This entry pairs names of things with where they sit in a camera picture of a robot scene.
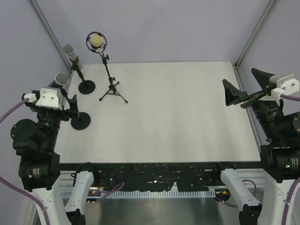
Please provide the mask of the black round-base mic stand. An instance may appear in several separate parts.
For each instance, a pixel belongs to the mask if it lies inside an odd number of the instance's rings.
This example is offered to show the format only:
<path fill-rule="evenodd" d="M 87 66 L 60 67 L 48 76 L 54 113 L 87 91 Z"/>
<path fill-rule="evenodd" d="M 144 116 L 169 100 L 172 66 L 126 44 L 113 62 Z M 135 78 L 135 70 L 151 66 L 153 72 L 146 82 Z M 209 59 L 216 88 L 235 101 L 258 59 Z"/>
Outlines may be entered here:
<path fill-rule="evenodd" d="M 77 113 L 71 113 L 68 108 L 67 110 L 64 110 L 64 114 L 66 118 L 71 119 L 71 127 L 75 130 L 84 130 L 91 123 L 89 114 L 87 114 L 86 112 L 79 112 L 79 108 Z"/>

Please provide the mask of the black silver handheld microphone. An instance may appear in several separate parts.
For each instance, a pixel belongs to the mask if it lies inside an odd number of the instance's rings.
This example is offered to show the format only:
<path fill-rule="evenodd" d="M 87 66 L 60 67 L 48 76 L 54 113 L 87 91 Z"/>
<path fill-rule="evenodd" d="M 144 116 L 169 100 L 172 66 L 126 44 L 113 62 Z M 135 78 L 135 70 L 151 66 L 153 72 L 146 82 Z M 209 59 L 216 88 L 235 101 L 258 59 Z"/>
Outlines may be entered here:
<path fill-rule="evenodd" d="M 60 97 L 60 104 L 62 107 L 65 106 L 65 102 L 68 100 L 68 93 L 64 89 L 64 87 L 68 84 L 69 82 L 69 75 L 64 73 L 64 72 L 58 72 L 54 80 L 47 86 L 49 88 L 58 88 L 60 90 L 60 93 L 62 97 Z"/>

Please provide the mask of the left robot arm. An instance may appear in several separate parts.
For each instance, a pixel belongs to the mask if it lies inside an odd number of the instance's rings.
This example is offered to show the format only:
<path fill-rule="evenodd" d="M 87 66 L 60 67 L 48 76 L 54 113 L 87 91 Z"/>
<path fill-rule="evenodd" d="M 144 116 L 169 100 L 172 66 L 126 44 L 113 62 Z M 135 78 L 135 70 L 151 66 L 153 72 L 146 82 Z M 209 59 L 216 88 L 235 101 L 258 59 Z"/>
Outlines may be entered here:
<path fill-rule="evenodd" d="M 13 125 L 10 136 L 13 149 L 21 157 L 19 177 L 23 189 L 11 188 L 30 198 L 43 225 L 84 225 L 84 208 L 90 187 L 100 182 L 96 166 L 90 162 L 77 166 L 74 189 L 67 205 L 60 192 L 60 156 L 54 147 L 62 121 L 71 121 L 78 129 L 90 124 L 89 115 L 79 112 L 77 96 L 67 98 L 70 108 L 60 106 L 58 95 L 24 94 L 14 109 L 25 104 L 37 113 L 37 122 L 23 119 Z"/>

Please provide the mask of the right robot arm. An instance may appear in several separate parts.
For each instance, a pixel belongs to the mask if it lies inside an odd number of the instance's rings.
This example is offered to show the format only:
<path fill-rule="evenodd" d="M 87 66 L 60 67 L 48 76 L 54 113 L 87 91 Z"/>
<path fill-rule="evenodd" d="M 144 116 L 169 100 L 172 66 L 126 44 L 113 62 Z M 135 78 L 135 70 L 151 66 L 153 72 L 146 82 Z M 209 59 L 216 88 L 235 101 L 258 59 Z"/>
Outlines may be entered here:
<path fill-rule="evenodd" d="M 261 90 L 247 94 L 223 80 L 225 104 L 252 108 L 265 135 L 261 146 L 264 174 L 263 201 L 258 201 L 245 186 L 235 169 L 219 168 L 212 173 L 213 181 L 229 189 L 239 208 L 242 225 L 288 225 L 297 190 L 300 187 L 300 114 L 285 115 L 284 100 L 298 101 L 294 93 L 300 82 L 294 73 L 270 74 L 251 70 Z"/>

